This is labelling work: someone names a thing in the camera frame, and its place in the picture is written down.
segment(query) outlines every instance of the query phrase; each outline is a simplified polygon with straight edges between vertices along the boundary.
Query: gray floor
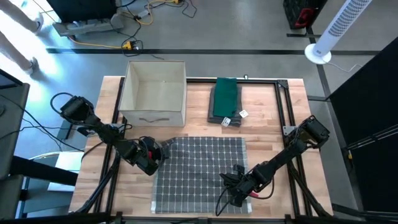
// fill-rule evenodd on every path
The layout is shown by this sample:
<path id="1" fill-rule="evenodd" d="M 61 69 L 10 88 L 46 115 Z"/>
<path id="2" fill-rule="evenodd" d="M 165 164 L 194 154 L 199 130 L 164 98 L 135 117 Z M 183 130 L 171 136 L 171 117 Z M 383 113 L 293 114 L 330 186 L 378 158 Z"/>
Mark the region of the gray floor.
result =
<path id="1" fill-rule="evenodd" d="M 198 8 L 197 16 L 189 19 L 181 14 L 182 8 L 160 7 L 154 10 L 155 22 L 142 26 L 137 38 L 146 49 L 276 49 L 303 50 L 308 39 L 288 38 L 291 33 L 285 17 L 282 1 L 274 0 L 192 0 Z M 146 1 L 138 0 L 130 8 L 142 11 Z M 321 34 L 344 0 L 331 0 L 313 26 L 314 33 Z M 38 9 L 29 2 L 29 10 Z M 338 42 L 335 50 L 382 50 L 398 36 L 398 1 L 373 1 L 363 15 Z M 49 106 L 51 97 L 67 91 L 81 95 L 96 103 L 105 75 L 124 75 L 130 59 L 151 59 L 150 55 L 126 58 L 115 54 L 48 54 L 46 47 L 93 48 L 76 45 L 66 37 L 59 37 L 50 26 L 52 21 L 44 14 L 43 32 L 34 36 L 0 12 L 0 29 L 25 55 L 35 55 L 40 72 L 32 77 L 24 75 L 12 62 L 0 55 L 0 67 L 31 84 L 27 109 L 46 126 L 60 126 L 62 119 Z M 122 32 L 132 34 L 138 25 L 126 19 Z M 119 46 L 125 39 L 115 32 L 79 35 L 79 41 Z M 325 96 L 316 66 L 303 55 L 158 55 L 166 60 L 184 60 L 190 77 L 250 77 L 303 78 L 308 95 Z M 333 56 L 332 63 L 349 70 L 354 64 L 364 65 L 372 57 Z M 331 91 L 336 90 L 358 67 L 346 73 L 331 65 L 324 66 Z M 58 98 L 62 105 L 66 98 Z M 333 130 L 326 103 L 310 102 L 312 113 L 330 130 Z M 86 139 L 73 133 L 67 141 L 83 148 Z M 57 151 L 58 146 L 47 136 L 34 129 L 20 133 L 16 155 L 30 158 L 46 152 Z M 350 182 L 343 165 L 334 132 L 322 150 L 322 160 L 331 201 L 356 208 L 350 190 Z"/>

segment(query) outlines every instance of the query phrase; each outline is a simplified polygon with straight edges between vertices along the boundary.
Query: cardboard box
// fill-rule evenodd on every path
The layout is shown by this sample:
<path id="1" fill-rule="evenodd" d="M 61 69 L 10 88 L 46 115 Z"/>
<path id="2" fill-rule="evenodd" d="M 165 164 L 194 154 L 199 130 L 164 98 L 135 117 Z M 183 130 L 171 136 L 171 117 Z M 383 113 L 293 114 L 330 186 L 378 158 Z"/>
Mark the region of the cardboard box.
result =
<path id="1" fill-rule="evenodd" d="M 132 60 L 119 111 L 133 126 L 182 127 L 186 99 L 185 62 Z"/>

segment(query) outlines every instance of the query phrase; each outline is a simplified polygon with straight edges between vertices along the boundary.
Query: black table leg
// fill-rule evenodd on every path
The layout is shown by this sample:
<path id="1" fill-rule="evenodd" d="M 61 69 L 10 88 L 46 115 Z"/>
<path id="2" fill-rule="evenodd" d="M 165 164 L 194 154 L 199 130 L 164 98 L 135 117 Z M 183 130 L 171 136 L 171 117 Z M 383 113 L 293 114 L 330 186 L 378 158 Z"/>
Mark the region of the black table leg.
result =
<path id="1" fill-rule="evenodd" d="M 51 182 L 74 186 L 77 175 L 74 172 L 41 164 L 18 156 L 12 158 L 10 174 L 22 174 L 26 177 L 49 180 Z"/>

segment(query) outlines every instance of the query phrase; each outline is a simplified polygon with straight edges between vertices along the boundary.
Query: white tower fan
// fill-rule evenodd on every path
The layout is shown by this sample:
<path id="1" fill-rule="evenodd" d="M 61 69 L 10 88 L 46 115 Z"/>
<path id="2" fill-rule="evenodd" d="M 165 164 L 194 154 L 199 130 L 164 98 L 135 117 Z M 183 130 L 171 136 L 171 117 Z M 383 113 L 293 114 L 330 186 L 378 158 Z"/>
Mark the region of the white tower fan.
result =
<path id="1" fill-rule="evenodd" d="M 305 56 L 313 63 L 323 65 L 330 61 L 330 50 L 361 15 L 372 0 L 347 0 L 331 21 L 316 44 L 305 48 Z"/>

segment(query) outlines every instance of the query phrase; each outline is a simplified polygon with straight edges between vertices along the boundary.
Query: white tag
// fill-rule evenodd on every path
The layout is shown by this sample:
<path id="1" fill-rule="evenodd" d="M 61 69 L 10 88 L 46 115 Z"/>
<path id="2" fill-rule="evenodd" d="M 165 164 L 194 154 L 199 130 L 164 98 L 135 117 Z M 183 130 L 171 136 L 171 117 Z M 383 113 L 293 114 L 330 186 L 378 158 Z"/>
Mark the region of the white tag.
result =
<path id="1" fill-rule="evenodd" d="M 241 115 L 242 118 L 249 116 L 249 113 L 246 110 L 242 110 L 241 112 L 239 112 L 239 114 Z"/>
<path id="2" fill-rule="evenodd" d="M 223 122 L 221 122 L 221 125 L 224 126 L 224 127 L 228 127 L 229 122 L 231 122 L 231 119 L 225 117 Z"/>

